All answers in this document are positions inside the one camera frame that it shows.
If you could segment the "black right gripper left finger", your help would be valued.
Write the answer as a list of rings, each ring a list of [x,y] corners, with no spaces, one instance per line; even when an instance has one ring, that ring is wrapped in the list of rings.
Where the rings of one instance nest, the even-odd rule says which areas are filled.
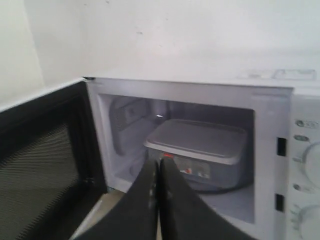
[[[155,240],[159,205],[159,165],[146,160],[131,187],[120,201],[77,240]]]

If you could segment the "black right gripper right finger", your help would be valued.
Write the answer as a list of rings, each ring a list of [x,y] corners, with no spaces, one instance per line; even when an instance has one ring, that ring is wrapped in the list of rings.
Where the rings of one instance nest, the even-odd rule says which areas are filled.
[[[163,240],[252,240],[191,189],[170,158],[159,164],[159,220]]]

